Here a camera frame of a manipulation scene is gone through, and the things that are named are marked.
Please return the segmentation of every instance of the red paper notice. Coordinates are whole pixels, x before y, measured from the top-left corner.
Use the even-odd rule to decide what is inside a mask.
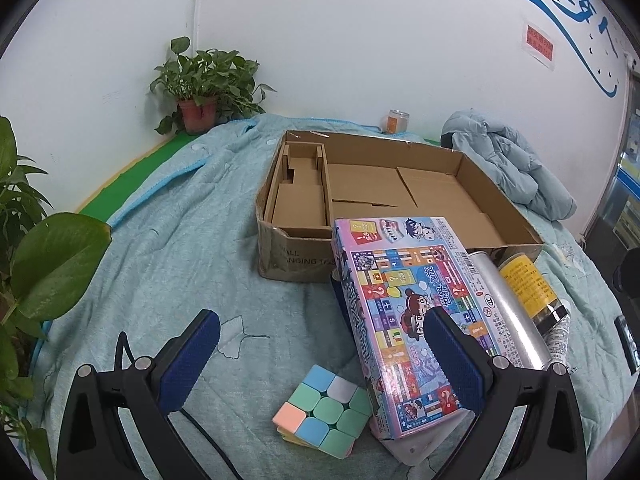
[[[530,25],[527,25],[527,44],[530,44],[549,61],[553,60],[554,44]]]

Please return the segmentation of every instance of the floor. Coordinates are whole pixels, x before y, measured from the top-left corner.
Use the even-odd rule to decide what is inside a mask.
[[[612,228],[602,219],[587,236],[584,252],[593,260],[602,277],[620,303],[622,313],[636,341],[640,341],[640,313],[623,294],[614,290],[611,277],[614,269],[625,256],[626,249],[614,234]],[[604,480],[618,461],[639,427],[640,392],[631,396],[618,419],[613,423],[598,449],[588,460],[588,480]]]

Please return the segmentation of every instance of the metal screw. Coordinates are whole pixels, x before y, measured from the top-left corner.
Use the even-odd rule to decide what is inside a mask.
[[[500,370],[504,370],[510,364],[509,360],[505,356],[502,356],[502,355],[497,355],[496,357],[494,357],[492,359],[492,363],[494,364],[494,366],[496,368],[500,368]]]
[[[151,357],[144,356],[144,357],[137,358],[136,362],[134,363],[134,366],[138,370],[146,370],[151,366]]]
[[[566,368],[562,363],[553,363],[551,369],[558,375],[564,375],[566,373]]]
[[[87,377],[92,372],[91,365],[82,365],[78,368],[79,377]]]

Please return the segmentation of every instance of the glass jar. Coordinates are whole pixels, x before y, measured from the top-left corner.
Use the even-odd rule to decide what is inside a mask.
[[[406,131],[409,124],[409,114],[400,110],[389,110],[386,118],[386,130],[388,134],[400,134]]]

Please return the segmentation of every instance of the green surface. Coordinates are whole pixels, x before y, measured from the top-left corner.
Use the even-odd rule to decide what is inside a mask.
[[[372,409],[369,394],[362,388],[358,388],[349,401],[349,407],[364,415],[371,416]]]
[[[319,418],[327,424],[335,424],[342,415],[344,408],[335,399],[323,397],[314,408],[314,417]]]
[[[353,438],[358,438],[369,421],[369,416],[356,410],[345,410],[340,416],[336,428]]]
[[[196,139],[196,137],[187,135],[175,136],[153,153],[121,173],[116,180],[101,190],[80,212],[106,222],[158,166],[171,158],[175,152],[189,144],[193,139]]]
[[[335,456],[336,458],[344,458],[351,449],[355,439],[338,430],[331,430],[320,444],[320,449],[325,453]]]
[[[296,391],[289,397],[289,403],[303,412],[312,412],[320,400],[320,393],[305,383],[300,383]]]

